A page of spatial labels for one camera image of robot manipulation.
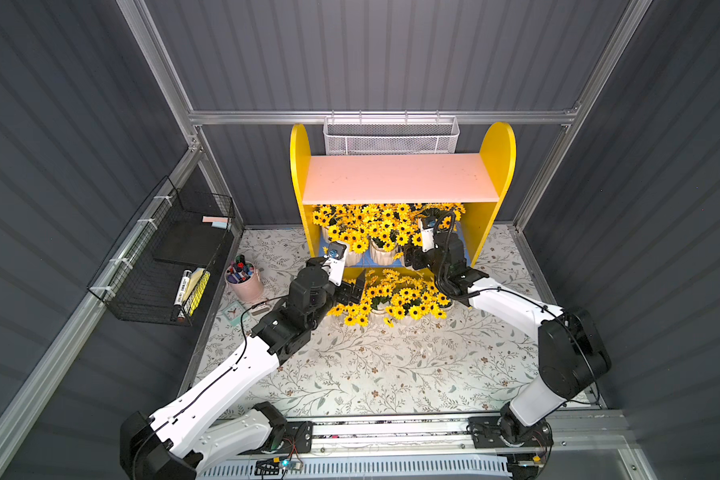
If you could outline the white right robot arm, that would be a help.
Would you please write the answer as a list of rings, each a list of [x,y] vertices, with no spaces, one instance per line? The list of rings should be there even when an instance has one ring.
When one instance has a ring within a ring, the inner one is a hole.
[[[434,275],[439,293],[454,303],[491,314],[523,332],[538,349],[538,374],[500,410],[496,429],[519,447],[544,428],[546,417],[572,401],[611,369],[604,342],[589,314],[534,300],[467,264],[460,238],[438,228],[422,230],[422,245],[405,253],[416,270]]]

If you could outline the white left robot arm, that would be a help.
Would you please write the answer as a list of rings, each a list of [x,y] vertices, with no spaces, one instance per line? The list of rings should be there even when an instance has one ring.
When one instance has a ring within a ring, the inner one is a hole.
[[[170,404],[122,423],[119,461],[127,477],[195,479],[241,453],[276,451],[287,421],[270,403],[232,421],[218,418],[304,347],[333,307],[360,304],[364,290],[363,275],[348,283],[310,260],[224,362]]]

